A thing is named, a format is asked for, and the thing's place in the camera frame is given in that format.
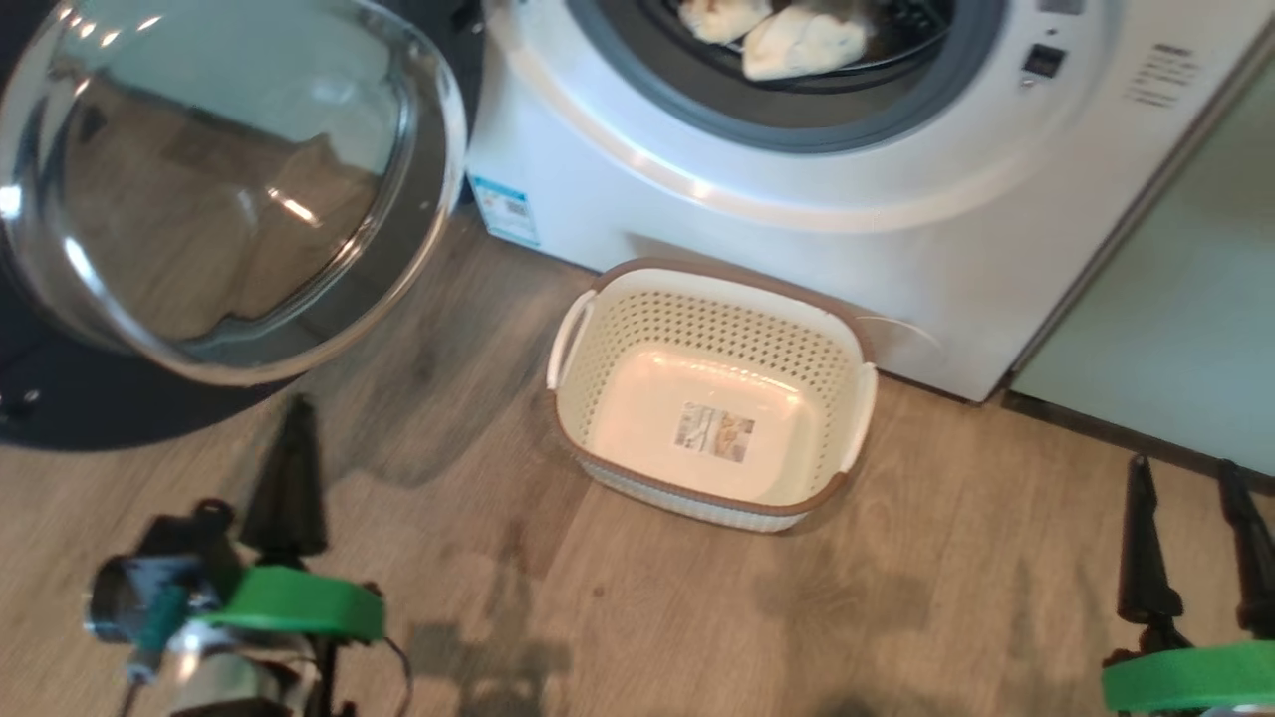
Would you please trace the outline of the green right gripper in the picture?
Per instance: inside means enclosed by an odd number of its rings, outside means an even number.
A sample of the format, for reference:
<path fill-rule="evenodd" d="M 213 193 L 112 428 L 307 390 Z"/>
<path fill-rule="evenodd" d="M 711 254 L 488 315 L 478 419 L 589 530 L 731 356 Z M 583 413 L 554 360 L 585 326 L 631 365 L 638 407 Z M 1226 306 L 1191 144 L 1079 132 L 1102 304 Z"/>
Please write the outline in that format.
<path fill-rule="evenodd" d="M 1218 489 L 1223 515 L 1234 536 L 1241 584 L 1237 623 L 1253 638 L 1272 638 L 1271 535 L 1235 463 L 1218 463 Z M 1170 626 L 1176 617 L 1183 616 L 1183 602 L 1167 580 L 1156 505 L 1150 462 L 1145 455 L 1133 455 L 1126 484 L 1119 617 Z M 1111 663 L 1102 670 L 1102 691 L 1108 709 L 1128 713 L 1271 706 L 1274 643 L 1235 640 L 1215 647 L 1162 649 Z"/>

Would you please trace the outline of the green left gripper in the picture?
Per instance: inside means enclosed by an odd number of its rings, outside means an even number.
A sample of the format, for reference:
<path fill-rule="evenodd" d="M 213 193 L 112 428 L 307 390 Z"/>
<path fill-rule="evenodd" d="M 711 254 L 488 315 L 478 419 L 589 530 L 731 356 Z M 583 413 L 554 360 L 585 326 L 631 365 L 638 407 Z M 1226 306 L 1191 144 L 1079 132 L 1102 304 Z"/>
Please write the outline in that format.
<path fill-rule="evenodd" d="M 254 632 L 375 643 L 385 639 L 385 600 L 348 580 L 300 572 L 328 550 L 323 452 L 309 395 L 292 395 L 269 447 L 238 532 L 258 566 L 221 609 L 196 621 Z"/>

